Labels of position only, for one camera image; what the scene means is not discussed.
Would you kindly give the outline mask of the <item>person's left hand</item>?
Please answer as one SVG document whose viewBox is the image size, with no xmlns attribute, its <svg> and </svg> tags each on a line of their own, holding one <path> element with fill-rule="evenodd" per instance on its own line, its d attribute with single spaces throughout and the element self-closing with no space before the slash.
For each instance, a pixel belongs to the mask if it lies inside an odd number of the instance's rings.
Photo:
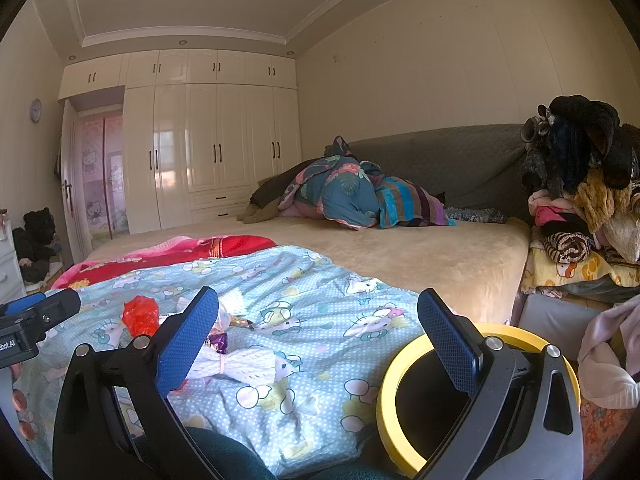
<svg viewBox="0 0 640 480">
<path fill-rule="evenodd" d="M 12 375 L 12 404 L 17 412 L 17 420 L 18 420 L 18 430 L 20 430 L 21 436 L 27 441 L 32 441 L 35 439 L 36 430 L 29 422 L 27 418 L 27 399 L 24 393 L 21 392 L 19 388 L 16 388 L 14 384 L 17 382 L 17 379 L 20 378 L 22 374 L 22 363 L 13 364 L 10 367 L 11 375 Z"/>
</svg>

